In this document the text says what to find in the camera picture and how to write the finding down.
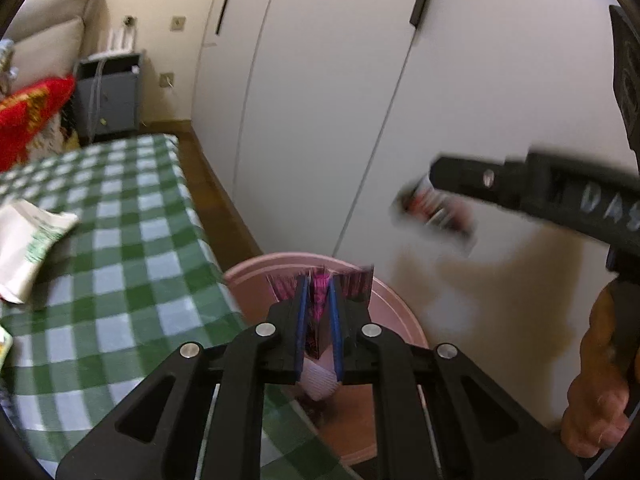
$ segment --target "brown floor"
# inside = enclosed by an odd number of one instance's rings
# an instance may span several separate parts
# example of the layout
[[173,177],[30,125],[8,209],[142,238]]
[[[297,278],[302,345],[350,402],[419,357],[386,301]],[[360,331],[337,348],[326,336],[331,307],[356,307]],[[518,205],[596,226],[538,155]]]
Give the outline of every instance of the brown floor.
[[193,130],[184,124],[176,126],[162,127],[160,123],[150,129],[178,137],[178,154],[187,187],[220,267],[225,271],[260,255],[260,249],[204,158]]

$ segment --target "white cabinet door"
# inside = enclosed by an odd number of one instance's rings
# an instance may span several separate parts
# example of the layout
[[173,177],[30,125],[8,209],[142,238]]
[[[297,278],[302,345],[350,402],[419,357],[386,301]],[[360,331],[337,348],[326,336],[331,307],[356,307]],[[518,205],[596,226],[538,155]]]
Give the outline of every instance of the white cabinet door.
[[249,73],[268,2],[214,0],[200,53],[193,99],[193,129],[204,155],[229,195],[233,189],[238,133]]
[[415,32],[414,2],[272,0],[235,193],[263,251],[334,250]]
[[633,168],[612,92],[613,0],[431,0],[337,256],[375,264],[432,345],[456,343],[540,421],[558,420],[578,343],[611,279],[607,248],[476,203],[478,243],[394,223],[398,190],[441,152],[531,145]]

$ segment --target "metal rivet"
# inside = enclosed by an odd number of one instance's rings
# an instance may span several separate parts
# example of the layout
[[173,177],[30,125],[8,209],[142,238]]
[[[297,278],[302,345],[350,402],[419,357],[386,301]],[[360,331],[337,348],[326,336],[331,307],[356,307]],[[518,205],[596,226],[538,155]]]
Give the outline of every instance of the metal rivet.
[[260,323],[257,327],[255,327],[255,333],[262,337],[267,337],[275,334],[276,327],[271,323]]
[[436,352],[443,359],[453,359],[456,355],[458,355],[458,349],[450,345],[449,343],[444,343],[436,348]]
[[367,337],[378,337],[382,329],[375,323],[369,323],[362,327],[362,333]]
[[185,343],[180,347],[180,355],[191,359],[200,353],[200,347],[196,343]]
[[495,173],[492,170],[486,170],[482,174],[482,183],[484,187],[491,187],[494,184]]

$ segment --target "gray bedside cabinet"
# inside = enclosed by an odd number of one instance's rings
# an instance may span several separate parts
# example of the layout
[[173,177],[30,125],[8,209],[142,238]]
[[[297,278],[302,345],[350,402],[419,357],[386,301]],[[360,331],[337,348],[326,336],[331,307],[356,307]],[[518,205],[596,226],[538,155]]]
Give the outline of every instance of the gray bedside cabinet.
[[110,134],[135,131],[140,124],[142,54],[109,57],[102,76],[97,74],[98,63],[84,59],[75,68],[74,113],[83,144],[111,139]]

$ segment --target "green and white tablecloth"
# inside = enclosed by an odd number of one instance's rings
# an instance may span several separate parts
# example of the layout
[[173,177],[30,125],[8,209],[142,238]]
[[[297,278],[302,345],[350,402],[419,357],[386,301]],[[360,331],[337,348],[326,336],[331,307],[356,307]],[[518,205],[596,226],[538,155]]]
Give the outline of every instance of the green and white tablecloth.
[[[222,344],[244,325],[220,283],[175,137],[95,144],[0,174],[0,200],[18,198],[81,219],[47,257],[29,304],[2,307],[15,337],[2,373],[29,448],[53,473],[181,343]],[[353,477],[274,386],[263,428],[263,479]]]

